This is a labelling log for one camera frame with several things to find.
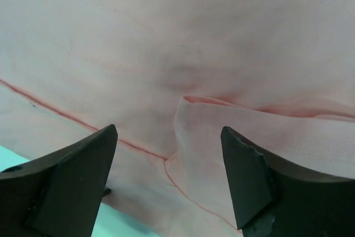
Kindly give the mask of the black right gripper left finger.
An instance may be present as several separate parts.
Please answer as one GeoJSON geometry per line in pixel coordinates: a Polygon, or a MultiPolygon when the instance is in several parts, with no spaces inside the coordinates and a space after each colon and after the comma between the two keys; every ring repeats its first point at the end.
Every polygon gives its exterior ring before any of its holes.
{"type": "Polygon", "coordinates": [[[117,141],[111,124],[1,171],[1,236],[91,236],[117,141]]]}

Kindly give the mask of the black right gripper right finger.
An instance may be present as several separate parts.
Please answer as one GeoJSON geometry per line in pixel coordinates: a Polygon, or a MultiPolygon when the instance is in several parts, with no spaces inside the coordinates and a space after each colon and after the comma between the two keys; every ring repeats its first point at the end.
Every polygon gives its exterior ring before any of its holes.
{"type": "Polygon", "coordinates": [[[244,236],[354,235],[354,180],[297,165],[230,127],[221,145],[237,228],[244,236]]]}

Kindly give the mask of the salmon pink t-shirt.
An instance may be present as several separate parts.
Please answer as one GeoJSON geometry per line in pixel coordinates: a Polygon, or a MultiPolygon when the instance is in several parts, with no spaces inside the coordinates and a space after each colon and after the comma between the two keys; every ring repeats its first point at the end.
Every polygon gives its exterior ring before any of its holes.
{"type": "Polygon", "coordinates": [[[354,177],[354,0],[1,0],[1,146],[114,124],[106,203],[163,236],[240,236],[220,132],[354,177]]]}

